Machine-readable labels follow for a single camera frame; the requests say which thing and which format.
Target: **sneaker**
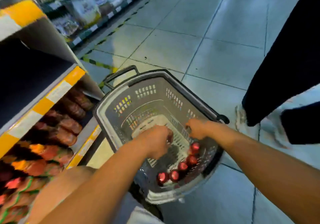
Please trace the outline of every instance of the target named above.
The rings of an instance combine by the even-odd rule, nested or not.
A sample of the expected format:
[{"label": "sneaker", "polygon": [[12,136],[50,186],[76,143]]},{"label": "sneaker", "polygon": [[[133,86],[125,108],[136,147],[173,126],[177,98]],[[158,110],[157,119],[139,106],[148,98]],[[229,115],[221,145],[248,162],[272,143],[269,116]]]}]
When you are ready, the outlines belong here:
[{"label": "sneaker", "polygon": [[269,119],[275,127],[275,131],[274,131],[275,140],[281,145],[282,148],[291,149],[291,144],[288,140],[286,131],[282,126],[281,118],[280,118],[284,110],[285,108],[283,106],[278,107],[267,116],[267,119]]},{"label": "sneaker", "polygon": [[235,129],[240,133],[243,133],[255,140],[258,140],[259,124],[253,127],[249,127],[247,125],[246,111],[242,108],[241,104],[235,107],[235,114],[236,114]]}]

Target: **pant leg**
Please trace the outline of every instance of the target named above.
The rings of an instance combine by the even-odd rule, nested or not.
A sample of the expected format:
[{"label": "pant leg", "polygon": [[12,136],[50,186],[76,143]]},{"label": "pant leg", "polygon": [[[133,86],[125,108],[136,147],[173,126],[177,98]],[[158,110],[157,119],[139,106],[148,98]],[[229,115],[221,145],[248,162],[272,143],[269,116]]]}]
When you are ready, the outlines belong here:
[{"label": "pant leg", "polygon": [[284,110],[281,123],[291,144],[320,143],[320,102]]},{"label": "pant leg", "polygon": [[320,83],[320,0],[299,0],[243,98],[248,126]]}]

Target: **floor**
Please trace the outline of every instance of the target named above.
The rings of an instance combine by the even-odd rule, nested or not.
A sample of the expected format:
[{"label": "floor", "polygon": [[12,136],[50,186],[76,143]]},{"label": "floor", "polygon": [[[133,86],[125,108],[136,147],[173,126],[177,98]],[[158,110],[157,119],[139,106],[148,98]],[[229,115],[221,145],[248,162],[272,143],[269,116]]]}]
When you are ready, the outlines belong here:
[{"label": "floor", "polygon": [[[140,0],[77,56],[81,58],[93,49],[87,55],[90,59],[115,68],[133,64],[141,72],[167,68],[208,105],[229,117],[229,126],[234,128],[234,108],[297,1]],[[107,36],[127,18],[122,27]],[[110,73],[109,69],[83,64],[97,83]],[[308,104],[316,101],[319,93],[319,87],[315,87],[286,104]],[[272,127],[263,120],[257,140],[278,148],[270,134]],[[318,145],[283,151],[320,168]],[[99,154],[96,158],[98,166],[106,160]],[[167,203],[161,209],[167,224],[292,223],[227,154],[210,180],[187,195],[185,203]]]}]

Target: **gray plastic basket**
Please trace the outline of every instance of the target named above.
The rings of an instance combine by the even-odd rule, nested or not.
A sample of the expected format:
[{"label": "gray plastic basket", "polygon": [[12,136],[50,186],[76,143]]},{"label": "gray plastic basket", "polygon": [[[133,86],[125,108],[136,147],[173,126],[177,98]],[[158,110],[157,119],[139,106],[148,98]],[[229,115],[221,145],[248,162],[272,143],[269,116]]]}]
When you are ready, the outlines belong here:
[{"label": "gray plastic basket", "polygon": [[[115,88],[109,84],[131,70],[137,75]],[[155,124],[166,125],[174,132],[168,153],[158,161],[147,159],[134,178],[148,202],[160,204],[182,198],[213,174],[223,150],[214,140],[205,138],[199,141],[198,164],[181,181],[168,181],[164,186],[156,181],[158,172],[176,169],[187,157],[194,141],[184,127],[190,118],[229,123],[226,116],[211,109],[167,70],[139,73],[136,66],[129,66],[108,76],[104,83],[111,91],[99,102],[94,115],[114,151]]]}]

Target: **yellow and black floor tape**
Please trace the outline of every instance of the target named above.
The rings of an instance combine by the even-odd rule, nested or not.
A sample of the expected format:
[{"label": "yellow and black floor tape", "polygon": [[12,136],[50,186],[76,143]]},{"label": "yellow and black floor tape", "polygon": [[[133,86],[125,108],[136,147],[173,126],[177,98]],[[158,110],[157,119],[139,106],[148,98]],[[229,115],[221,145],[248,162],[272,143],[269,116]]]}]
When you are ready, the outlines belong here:
[{"label": "yellow and black floor tape", "polygon": [[[120,24],[118,27],[116,27],[116,28],[114,29],[114,31],[110,32],[104,39],[102,39],[100,42],[98,42],[98,43],[94,46],[94,48],[96,48],[96,46],[98,46],[98,45],[104,43],[105,41],[107,41],[107,39],[108,39],[109,36],[111,36],[112,34],[114,34],[115,32],[117,32],[117,31],[119,30],[119,28],[121,28],[127,21],[129,21],[129,20],[132,18],[132,16],[136,15],[136,14],[138,13],[138,11],[139,11],[140,9],[142,9],[143,7],[145,7],[145,5],[148,4],[149,2],[150,2],[150,0],[148,0],[146,3],[144,3],[144,5],[142,5],[142,6],[139,7],[135,12],[133,12],[126,20],[124,20],[124,22],[123,22],[122,24]],[[111,73],[115,73],[115,72],[118,70],[118,68],[113,67],[113,66],[111,66],[111,65],[103,64],[103,63],[101,63],[101,62],[99,62],[99,61],[96,61],[96,60],[93,60],[93,59],[90,59],[90,58],[89,58],[88,55],[94,50],[94,48],[91,49],[91,50],[89,50],[83,57],[80,58],[80,60],[83,60],[84,62],[93,64],[93,65],[98,66],[98,67],[102,67],[102,68],[109,69],[109,70],[111,71]],[[99,87],[100,87],[100,89],[103,88],[103,82],[101,82],[101,83],[99,84]]]}]

